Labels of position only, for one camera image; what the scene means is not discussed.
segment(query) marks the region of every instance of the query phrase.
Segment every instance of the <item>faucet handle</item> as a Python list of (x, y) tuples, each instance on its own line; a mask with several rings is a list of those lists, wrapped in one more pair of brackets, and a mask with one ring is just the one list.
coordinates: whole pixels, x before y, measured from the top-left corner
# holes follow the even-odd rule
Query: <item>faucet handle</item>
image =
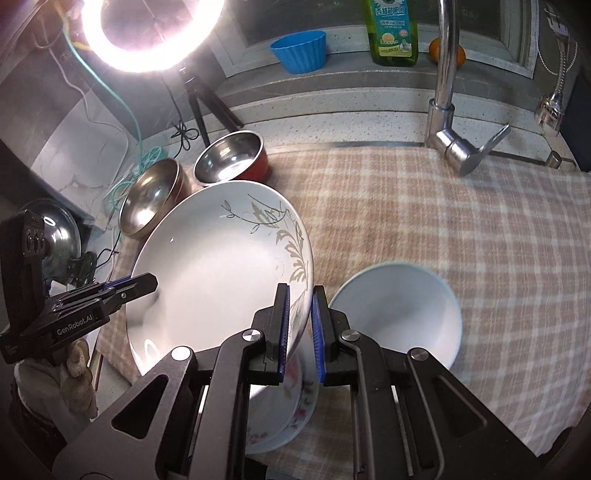
[(478, 151), (482, 158), (486, 157), (492, 151), (492, 149), (495, 148), (501, 142), (501, 140), (503, 140), (509, 134), (510, 131), (511, 126), (505, 125), (496, 134), (494, 134), (488, 142), (481, 146)]
[(452, 131), (453, 141), (446, 148), (445, 157), (457, 174), (464, 177), (474, 170), (510, 131), (511, 126), (505, 125), (480, 148), (474, 147), (468, 140)]

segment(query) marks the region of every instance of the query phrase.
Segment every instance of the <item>bottle label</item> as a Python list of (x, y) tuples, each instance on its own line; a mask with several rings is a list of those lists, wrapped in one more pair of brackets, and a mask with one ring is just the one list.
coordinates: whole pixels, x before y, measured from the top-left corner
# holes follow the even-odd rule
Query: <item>bottle label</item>
[(372, 15), (380, 56), (413, 56), (406, 0), (372, 0)]

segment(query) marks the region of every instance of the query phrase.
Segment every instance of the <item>metal bowl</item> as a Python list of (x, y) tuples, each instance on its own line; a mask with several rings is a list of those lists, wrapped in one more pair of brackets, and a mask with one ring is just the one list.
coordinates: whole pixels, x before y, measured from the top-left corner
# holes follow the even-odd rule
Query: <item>metal bowl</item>
[(163, 158), (156, 162), (127, 194), (119, 214), (121, 233), (135, 239), (148, 236), (189, 193), (189, 180), (176, 160)]
[(207, 147), (195, 162), (193, 173), (204, 186), (227, 180), (262, 182), (269, 162), (262, 137), (250, 130), (239, 130)]

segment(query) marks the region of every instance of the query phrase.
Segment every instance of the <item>screw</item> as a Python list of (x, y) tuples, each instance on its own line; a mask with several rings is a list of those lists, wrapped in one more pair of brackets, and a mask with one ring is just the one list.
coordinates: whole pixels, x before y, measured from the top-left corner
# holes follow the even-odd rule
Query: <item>screw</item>
[(247, 342), (256, 342), (259, 338), (261, 338), (261, 335), (261, 332), (252, 328), (242, 332), (242, 338), (244, 338)]
[(191, 356), (191, 350), (186, 346), (178, 346), (171, 352), (177, 362), (182, 362)]
[(429, 358), (429, 352), (427, 352), (424, 348), (416, 347), (410, 350), (410, 356), (417, 362), (424, 362), (427, 358)]
[(345, 342), (356, 342), (361, 338), (361, 334), (357, 330), (345, 330), (340, 334), (340, 337)]

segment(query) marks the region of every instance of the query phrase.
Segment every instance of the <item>green cable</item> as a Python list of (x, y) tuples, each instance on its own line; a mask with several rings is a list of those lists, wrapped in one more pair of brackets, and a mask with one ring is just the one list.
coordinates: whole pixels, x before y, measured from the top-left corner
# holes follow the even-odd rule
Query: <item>green cable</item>
[(135, 128), (137, 130), (138, 133), (138, 146), (139, 146), (139, 161), (138, 161), (138, 169), (137, 171), (132, 174), (131, 179), (130, 180), (120, 180), (118, 181), (115, 185), (113, 185), (113, 187), (111, 187), (111, 189), (108, 191), (107, 195), (109, 198), (109, 200), (111, 201), (111, 204), (113, 206), (114, 209), (117, 208), (117, 204), (123, 199), (125, 198), (125, 193), (123, 195), (120, 195), (119, 197), (116, 197), (115, 194), (117, 193), (118, 190), (123, 189), (123, 188), (127, 188), (127, 187), (131, 187), (135, 181), (140, 177), (140, 175), (145, 172), (148, 168), (150, 168), (152, 165), (154, 165), (154, 163), (156, 163), (158, 161), (158, 159), (160, 158), (160, 155), (162, 153), (162, 148), (160, 147), (154, 147), (152, 148), (149, 152), (147, 152), (146, 154), (142, 154), (142, 150), (143, 150), (143, 146), (142, 146), (142, 132), (139, 129), (139, 123), (137, 118), (135, 117), (134, 113), (131, 111), (131, 108), (129, 108), (129, 106), (127, 105), (127, 103), (125, 103), (123, 101), (123, 99), (117, 95), (97, 74), (96, 72), (90, 68), (90, 66), (82, 59), (82, 57), (80, 56), (80, 54), (78, 53), (78, 51), (76, 50), (76, 48), (74, 47), (74, 45), (72, 44), (72, 41), (70, 40), (70, 36), (68, 35), (68, 33), (66, 32), (66, 28), (63, 27), (62, 32), (64, 34), (64, 38), (66, 39), (66, 42), (68, 43), (68, 47), (70, 47), (70, 51), (72, 52), (72, 55), (75, 56), (76, 60), (78, 60), (82, 66), (94, 77), (94, 79), (99, 82), (104, 88), (105, 90), (107, 90), (107, 92), (109, 92), (113, 98), (115, 100), (117, 100), (127, 111), (128, 113), (131, 115), (131, 118), (134, 120), (134, 124), (135, 124)]
[(88, 73), (90, 73), (94, 79), (99, 82), (104, 88), (105, 90), (107, 90), (107, 92), (109, 92), (113, 98), (115, 100), (117, 100), (131, 115), (131, 118), (134, 120), (134, 124), (135, 124), (135, 129), (137, 130), (138, 133), (138, 145), (139, 145), (139, 162), (140, 164), (142, 163), (142, 132), (139, 129), (139, 123), (138, 123), (138, 119), (135, 117), (134, 113), (131, 111), (131, 108), (129, 108), (129, 106), (127, 105), (127, 103), (125, 103), (122, 98), (117, 95), (96, 73), (93, 69), (90, 68), (90, 66), (82, 59), (82, 57), (80, 57), (80, 54), (77, 52), (76, 48), (74, 47), (74, 45), (72, 45), (72, 41), (70, 40), (70, 36), (68, 35), (68, 33), (66, 32), (66, 28), (62, 27), (61, 31), (64, 34), (64, 38), (66, 39), (66, 42), (68, 43), (68, 47), (70, 47), (70, 51), (72, 52), (72, 55), (75, 56), (76, 60), (78, 60), (82, 66), (88, 70)]

